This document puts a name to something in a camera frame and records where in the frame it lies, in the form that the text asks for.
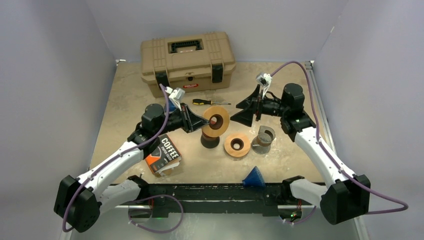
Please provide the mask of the blue plastic dripper cone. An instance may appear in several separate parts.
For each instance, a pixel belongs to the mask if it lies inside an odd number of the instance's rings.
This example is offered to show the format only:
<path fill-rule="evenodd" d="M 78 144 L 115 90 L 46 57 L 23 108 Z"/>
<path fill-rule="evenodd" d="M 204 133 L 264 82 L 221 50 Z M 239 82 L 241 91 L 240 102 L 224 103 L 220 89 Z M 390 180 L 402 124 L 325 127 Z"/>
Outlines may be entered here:
<path fill-rule="evenodd" d="M 170 99 L 168 99 L 167 103 L 164 105 L 163 109 L 164 109 L 165 113 L 171 114 L 172 112 L 174 112 L 177 109 L 177 107 L 173 104 L 173 102 Z"/>

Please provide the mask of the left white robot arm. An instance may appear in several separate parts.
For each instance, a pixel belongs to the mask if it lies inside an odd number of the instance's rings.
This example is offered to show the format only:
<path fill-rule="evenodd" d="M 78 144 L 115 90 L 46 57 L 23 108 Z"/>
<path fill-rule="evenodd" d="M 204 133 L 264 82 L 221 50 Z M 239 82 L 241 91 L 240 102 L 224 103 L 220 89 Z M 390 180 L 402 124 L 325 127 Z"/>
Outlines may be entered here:
<path fill-rule="evenodd" d="M 185 103 L 173 112 L 168 106 L 148 105 L 135 130 L 115 153 L 78 177 L 68 175 L 61 180 L 53 210 L 62 217 L 62 231 L 85 232 L 101 214 L 116 206 L 127 202 L 142 205 L 153 199 L 150 185 L 139 176 L 130 176 L 118 185 L 112 183 L 156 150 L 160 135 L 178 129 L 192 133 L 209 123 Z"/>

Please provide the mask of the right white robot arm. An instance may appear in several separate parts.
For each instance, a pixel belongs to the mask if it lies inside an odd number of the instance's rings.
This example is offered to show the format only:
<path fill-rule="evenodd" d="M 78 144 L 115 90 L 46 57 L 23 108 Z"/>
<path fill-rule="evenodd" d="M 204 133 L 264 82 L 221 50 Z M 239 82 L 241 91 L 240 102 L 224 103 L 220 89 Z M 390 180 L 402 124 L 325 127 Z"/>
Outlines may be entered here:
<path fill-rule="evenodd" d="M 230 120 L 250 127 L 262 115 L 280 118 L 283 132 L 296 143 L 313 162 L 324 180 L 318 185 L 302 176 L 282 181 L 278 198 L 288 204 L 304 200 L 320 208 L 332 225 L 369 212 L 371 182 L 366 175 L 357 175 L 345 166 L 319 133 L 319 127 L 304 110 L 303 88 L 296 83 L 284 86 L 281 98 L 267 97 L 260 86 L 236 104 L 240 109 Z"/>

